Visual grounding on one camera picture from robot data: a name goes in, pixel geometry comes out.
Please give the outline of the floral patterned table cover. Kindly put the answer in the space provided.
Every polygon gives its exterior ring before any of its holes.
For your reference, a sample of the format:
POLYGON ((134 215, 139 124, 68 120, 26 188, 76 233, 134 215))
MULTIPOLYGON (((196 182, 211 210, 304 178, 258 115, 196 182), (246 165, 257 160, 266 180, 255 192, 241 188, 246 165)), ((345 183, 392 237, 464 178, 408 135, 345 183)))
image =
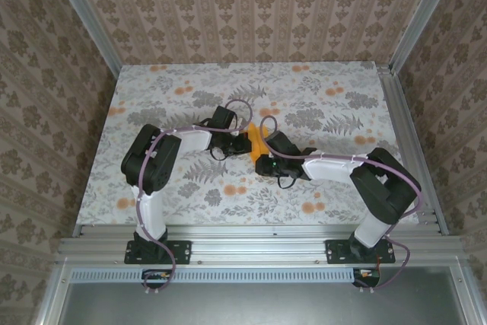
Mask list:
MULTIPOLYGON (((352 155, 381 147, 399 156, 373 62, 126 65, 77 222, 132 224, 135 197, 120 166, 140 129, 188 126, 225 104, 239 123, 278 125, 299 148, 352 155)), ((261 177, 246 155, 184 155, 162 194, 171 225, 345 225, 366 213, 353 186, 261 177)))

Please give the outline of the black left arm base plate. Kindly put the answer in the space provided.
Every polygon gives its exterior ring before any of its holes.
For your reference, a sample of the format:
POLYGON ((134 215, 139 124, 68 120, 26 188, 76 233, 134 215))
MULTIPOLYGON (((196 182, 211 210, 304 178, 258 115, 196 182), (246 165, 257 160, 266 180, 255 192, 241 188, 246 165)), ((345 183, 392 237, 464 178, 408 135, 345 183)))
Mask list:
MULTIPOLYGON (((176 264, 189 264, 191 241, 165 241, 164 246, 172 253, 176 264)), ((129 241, 124 257, 125 264, 171 264, 169 253, 153 241, 129 241)))

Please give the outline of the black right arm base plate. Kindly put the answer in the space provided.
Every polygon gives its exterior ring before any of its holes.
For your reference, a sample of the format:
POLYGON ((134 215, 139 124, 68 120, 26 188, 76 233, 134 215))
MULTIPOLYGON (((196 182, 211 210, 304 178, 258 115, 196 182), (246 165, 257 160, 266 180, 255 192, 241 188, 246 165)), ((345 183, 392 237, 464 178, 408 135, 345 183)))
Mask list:
POLYGON ((374 264, 395 263, 393 245, 387 240, 380 240, 374 247, 367 248, 356 240, 326 240, 328 264, 374 264))

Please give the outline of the orange cloth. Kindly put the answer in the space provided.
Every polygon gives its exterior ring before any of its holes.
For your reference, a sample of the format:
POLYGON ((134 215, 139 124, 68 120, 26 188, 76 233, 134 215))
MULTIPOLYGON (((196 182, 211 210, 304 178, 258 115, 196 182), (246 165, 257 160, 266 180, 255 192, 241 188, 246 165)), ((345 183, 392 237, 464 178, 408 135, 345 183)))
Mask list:
POLYGON ((248 138, 252 140, 252 148, 255 148, 258 141, 263 141, 263 137, 260 134, 259 128, 254 123, 250 123, 248 126, 248 138))

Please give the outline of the short aluminium side rail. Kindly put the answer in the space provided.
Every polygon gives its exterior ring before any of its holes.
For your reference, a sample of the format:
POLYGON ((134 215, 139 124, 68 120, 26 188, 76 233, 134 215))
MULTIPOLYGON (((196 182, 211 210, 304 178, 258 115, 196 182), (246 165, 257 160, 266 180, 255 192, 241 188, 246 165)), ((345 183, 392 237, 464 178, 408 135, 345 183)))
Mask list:
POLYGON ((393 74, 387 64, 377 64, 377 74, 384 91, 403 164, 422 187, 424 203, 417 211, 419 221, 428 225, 429 221, 426 220, 426 215, 434 214, 434 224, 438 227, 439 232, 442 235, 449 235, 450 232, 434 189, 399 78, 393 74))

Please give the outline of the grey metal tray panel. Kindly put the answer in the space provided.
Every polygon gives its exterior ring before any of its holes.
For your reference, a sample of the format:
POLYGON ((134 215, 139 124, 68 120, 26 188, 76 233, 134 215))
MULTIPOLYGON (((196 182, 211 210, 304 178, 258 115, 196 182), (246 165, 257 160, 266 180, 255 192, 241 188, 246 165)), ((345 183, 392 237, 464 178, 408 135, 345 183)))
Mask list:
POLYGON ((462 266, 411 267, 388 286, 347 283, 76 283, 53 273, 34 325, 487 325, 462 266))

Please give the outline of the long aluminium frame rail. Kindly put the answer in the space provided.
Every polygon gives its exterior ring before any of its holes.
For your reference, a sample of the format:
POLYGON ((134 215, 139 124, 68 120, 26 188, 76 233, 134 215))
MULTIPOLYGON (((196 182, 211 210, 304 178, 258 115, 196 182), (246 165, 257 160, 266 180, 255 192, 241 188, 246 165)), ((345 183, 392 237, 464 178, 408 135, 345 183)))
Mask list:
MULTIPOLYGON (((121 267, 134 227, 83 225, 77 237, 61 240, 58 264, 121 267)), ((191 266, 200 267, 325 267, 325 242, 346 239, 353 225, 171 225, 171 240, 191 241, 191 266)), ((440 233, 431 222, 398 225, 390 235, 396 243, 395 264, 452 266, 466 261, 461 241, 440 233)))

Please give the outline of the aluminium frame post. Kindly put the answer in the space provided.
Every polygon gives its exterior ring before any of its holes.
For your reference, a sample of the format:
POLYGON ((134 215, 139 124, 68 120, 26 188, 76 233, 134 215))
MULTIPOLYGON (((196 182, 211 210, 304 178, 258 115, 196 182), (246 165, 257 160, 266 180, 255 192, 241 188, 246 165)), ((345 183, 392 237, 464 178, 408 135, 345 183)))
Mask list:
POLYGON ((105 63, 115 78, 119 77, 123 61, 110 40, 109 33, 103 28, 100 18, 88 0, 69 0, 81 22, 94 41, 105 63))
POLYGON ((404 66, 409 54, 419 40, 422 31, 438 6, 440 0, 421 0, 409 22, 390 62, 389 69, 397 74, 404 66))

